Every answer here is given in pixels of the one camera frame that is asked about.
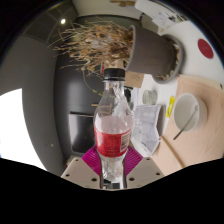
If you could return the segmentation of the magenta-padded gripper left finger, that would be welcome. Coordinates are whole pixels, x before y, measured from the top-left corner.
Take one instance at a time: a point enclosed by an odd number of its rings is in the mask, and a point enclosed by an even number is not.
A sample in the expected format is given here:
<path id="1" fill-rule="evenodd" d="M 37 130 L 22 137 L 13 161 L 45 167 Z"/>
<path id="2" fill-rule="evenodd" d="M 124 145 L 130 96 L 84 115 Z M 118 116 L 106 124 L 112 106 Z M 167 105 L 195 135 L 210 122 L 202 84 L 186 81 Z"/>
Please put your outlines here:
<path id="1" fill-rule="evenodd" d="M 74 157 L 61 177 L 84 188 L 102 188 L 101 160 L 93 146 L 82 157 Z"/>

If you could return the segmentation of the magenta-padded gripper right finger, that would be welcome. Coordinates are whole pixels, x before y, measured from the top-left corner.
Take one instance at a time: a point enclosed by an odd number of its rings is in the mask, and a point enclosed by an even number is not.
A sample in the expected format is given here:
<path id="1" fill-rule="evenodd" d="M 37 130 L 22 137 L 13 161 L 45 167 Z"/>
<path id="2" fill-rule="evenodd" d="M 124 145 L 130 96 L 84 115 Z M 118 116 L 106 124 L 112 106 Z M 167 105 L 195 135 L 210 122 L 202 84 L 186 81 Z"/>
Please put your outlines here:
<path id="1" fill-rule="evenodd" d="M 125 189 L 140 188 L 164 176 L 152 158 L 143 157 L 132 147 L 128 147 L 123 161 L 123 170 Z"/>

